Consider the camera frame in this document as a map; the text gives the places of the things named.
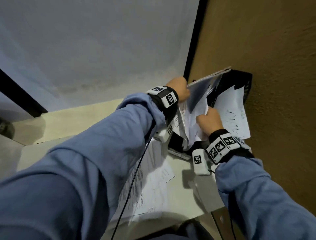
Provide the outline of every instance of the black wire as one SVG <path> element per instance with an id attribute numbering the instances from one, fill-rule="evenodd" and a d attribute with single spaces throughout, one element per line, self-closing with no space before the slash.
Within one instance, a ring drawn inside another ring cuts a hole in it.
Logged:
<path id="1" fill-rule="evenodd" d="M 142 157 L 141 157 L 141 159 L 139 160 L 139 163 L 138 163 L 138 165 L 137 165 L 137 168 L 136 168 L 136 171 L 135 171 L 135 174 L 134 174 L 134 177 L 133 177 L 133 179 L 132 179 L 131 186 L 130 186 L 130 190 L 128 191 L 128 195 L 127 195 L 127 198 L 126 198 L 124 207 L 123 207 L 122 212 L 121 212 L 121 214 L 120 214 L 120 216 L 119 216 L 119 218 L 118 218 L 118 222 L 117 222 L 117 224 L 116 224 L 116 226 L 115 226 L 115 229 L 114 229 L 114 232 L 113 232 L 113 234 L 112 234 L 111 240 L 113 240 L 114 235 L 115 235 L 115 233 L 116 233 L 116 230 L 117 230 L 117 228 L 118 228 L 118 226 L 119 226 L 119 222 L 120 222 L 120 220 L 121 220 L 121 217 L 122 217 L 123 212 L 124 212 L 124 210 L 125 210 L 125 207 L 126 207 L 126 205 L 127 205 L 128 199 L 130 198 L 130 194 L 131 194 L 131 191 L 132 191 L 132 186 L 133 186 L 133 183 L 134 183 L 134 180 L 135 180 L 137 171 L 138 171 L 139 166 L 140 166 L 140 163 L 142 162 L 142 159 L 143 159 L 143 157 L 144 157 L 144 155 L 145 155 L 145 152 L 146 152 L 146 150 L 147 150 L 147 148 L 148 148 L 148 146 L 149 146 L 150 141 L 151 141 L 151 139 L 150 139 L 149 142 L 147 143 L 147 146 L 145 147 L 145 151 L 144 151 L 144 153 L 143 153 L 143 155 L 142 155 Z"/>
<path id="2" fill-rule="evenodd" d="M 233 227 L 233 221 L 232 221 L 232 217 L 230 216 L 230 213 L 229 213 L 229 218 L 230 218 L 230 226 L 232 227 L 232 232 L 234 235 L 234 240 L 236 240 L 236 235 L 235 235 L 234 227 Z"/>

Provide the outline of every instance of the person's right arm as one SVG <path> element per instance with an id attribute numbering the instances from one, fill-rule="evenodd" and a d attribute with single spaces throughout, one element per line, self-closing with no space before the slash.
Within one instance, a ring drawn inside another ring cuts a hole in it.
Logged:
<path id="1" fill-rule="evenodd" d="M 222 129 L 215 109 L 197 117 L 208 135 Z M 271 180 L 256 158 L 233 156 L 215 170 L 219 194 L 248 239 L 316 239 L 316 218 Z"/>

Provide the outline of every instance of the person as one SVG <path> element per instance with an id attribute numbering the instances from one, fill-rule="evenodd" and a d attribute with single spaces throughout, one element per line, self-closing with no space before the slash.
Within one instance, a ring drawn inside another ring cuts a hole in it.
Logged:
<path id="1" fill-rule="evenodd" d="M 190 94 L 182 77 L 166 86 L 179 102 Z M 223 129 L 212 108 L 197 123 L 208 135 Z M 0 239 L 100 239 L 146 143 L 165 124 L 150 95 L 129 95 L 114 113 L 4 179 Z M 215 176 L 225 206 L 247 239 L 316 239 L 316 218 L 271 180 L 259 159 L 234 155 Z"/>

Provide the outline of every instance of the black bar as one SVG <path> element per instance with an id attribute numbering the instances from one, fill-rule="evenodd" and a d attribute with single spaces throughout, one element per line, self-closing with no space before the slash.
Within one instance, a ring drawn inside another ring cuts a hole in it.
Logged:
<path id="1" fill-rule="evenodd" d="M 202 23 L 204 20 L 207 2 L 208 2 L 208 0 L 200 0 L 198 7 L 197 7 L 197 16 L 195 18 L 195 23 L 194 23 L 193 32 L 192 32 L 192 38 L 191 38 L 189 52 L 188 52 L 188 57 L 186 59 L 186 64 L 185 64 L 184 73 L 183 73 L 183 77 L 186 79 L 186 81 L 189 80 L 191 66 L 192 66 L 193 58 L 194 58 L 195 51 L 197 48 L 198 38 L 200 35 Z"/>
<path id="2" fill-rule="evenodd" d="M 34 100 L 23 88 L 0 69 L 0 92 L 18 104 L 33 117 L 39 117 L 47 110 Z"/>

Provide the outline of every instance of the textured brown wall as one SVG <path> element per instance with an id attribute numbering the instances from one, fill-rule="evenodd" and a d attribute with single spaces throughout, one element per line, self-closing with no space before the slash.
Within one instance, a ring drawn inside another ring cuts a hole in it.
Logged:
<path id="1" fill-rule="evenodd" d="M 316 215 L 316 1 L 209 0 L 190 81 L 253 74 L 247 143 L 272 179 Z"/>

